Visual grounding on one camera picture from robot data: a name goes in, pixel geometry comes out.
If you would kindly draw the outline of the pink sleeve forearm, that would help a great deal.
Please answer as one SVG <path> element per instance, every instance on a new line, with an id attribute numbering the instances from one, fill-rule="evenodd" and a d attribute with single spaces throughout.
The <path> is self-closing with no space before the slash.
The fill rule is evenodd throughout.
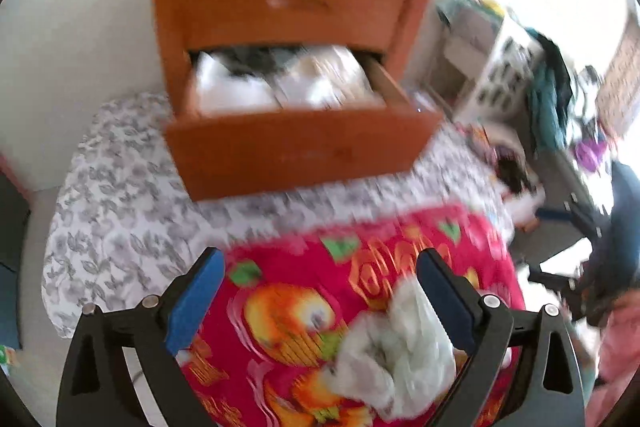
<path id="1" fill-rule="evenodd" d="M 601 335 L 598 376 L 586 406 L 586 425 L 599 426 L 612 411 L 639 366 L 639 291 L 631 289 L 612 306 Z"/>

